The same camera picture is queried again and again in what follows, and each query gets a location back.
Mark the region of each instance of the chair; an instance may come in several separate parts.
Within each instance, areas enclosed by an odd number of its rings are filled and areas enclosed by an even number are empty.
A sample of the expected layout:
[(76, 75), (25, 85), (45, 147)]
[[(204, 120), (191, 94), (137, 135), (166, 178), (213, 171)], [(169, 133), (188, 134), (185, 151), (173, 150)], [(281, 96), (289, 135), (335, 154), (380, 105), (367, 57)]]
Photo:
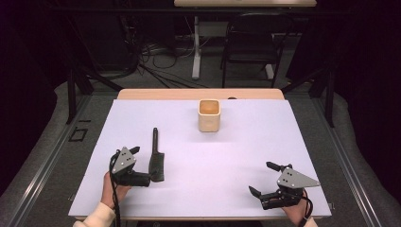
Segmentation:
[(271, 87), (274, 87), (284, 41), (293, 28), (293, 20), (285, 14), (242, 13), (227, 25), (220, 69), (225, 87), (226, 67), (229, 63), (275, 64)]

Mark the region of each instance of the white table surface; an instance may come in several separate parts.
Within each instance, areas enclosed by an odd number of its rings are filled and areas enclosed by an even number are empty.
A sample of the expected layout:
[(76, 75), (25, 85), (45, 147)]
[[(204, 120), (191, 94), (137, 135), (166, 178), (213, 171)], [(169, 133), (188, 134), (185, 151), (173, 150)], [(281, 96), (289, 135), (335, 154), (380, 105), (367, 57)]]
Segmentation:
[[(293, 164), (319, 180), (286, 100), (221, 100), (218, 132), (198, 130), (198, 100), (115, 100), (69, 216), (84, 218), (99, 202), (103, 175), (117, 149), (139, 146), (135, 171), (148, 172), (153, 128), (165, 157), (165, 181), (134, 187), (120, 204), (126, 219), (284, 218), (263, 210), (248, 186), (278, 189), (281, 173), (266, 167)], [(314, 217), (331, 212), (320, 186), (307, 189)]]

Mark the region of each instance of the gray floor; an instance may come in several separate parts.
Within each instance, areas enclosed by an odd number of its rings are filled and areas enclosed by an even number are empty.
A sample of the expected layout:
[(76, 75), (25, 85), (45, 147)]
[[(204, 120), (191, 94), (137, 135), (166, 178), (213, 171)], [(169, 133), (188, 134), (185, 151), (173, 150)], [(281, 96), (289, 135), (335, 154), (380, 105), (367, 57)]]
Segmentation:
[[(276, 87), (288, 84), (284, 74), (296, 44), (296, 38), (288, 42)], [(219, 87), (220, 55), (220, 41), (210, 40), (204, 45), (201, 76), (196, 81), (191, 78), (192, 55), (178, 58), (175, 65), (168, 69), (158, 70), (207, 87)], [(152, 60), (156, 65), (164, 66), (174, 62), (167, 55), (158, 55), (150, 58), (146, 66), (154, 68)], [(173, 76), (160, 74), (175, 79)], [(236, 65), (229, 71), (231, 78), (241, 74), (260, 78), (258, 70), (245, 65)], [(114, 81), (127, 88), (164, 87), (155, 77), (143, 73), (142, 70)], [(78, 190), (97, 137), (116, 97), (116, 92), (107, 86), (97, 81), (93, 81), (93, 84), (96, 91), (92, 96), (78, 96), (79, 113), (69, 126), (65, 125), (68, 115), (66, 84), (56, 89), (59, 99), (52, 119), (26, 163), (0, 199), (0, 226), (54, 226), (55, 223), (59, 226), (71, 226), (74, 222), (73, 218), (67, 216), (71, 205), (68, 199)], [(266, 81), (247, 79), (229, 81), (227, 86), (270, 85)], [(335, 97), (336, 128), (331, 129), (322, 118), (321, 101), (307, 96), (309, 86), (310, 84), (301, 86), (287, 94), (286, 99), (293, 108), (327, 200), (334, 205), (333, 216), (319, 219), (319, 226), (399, 226), (400, 205), (382, 188), (360, 155), (346, 102), (340, 96)], [(68, 141), (75, 127), (88, 130), (83, 142)], [(292, 226), (287, 220), (264, 221), (263, 224)]]

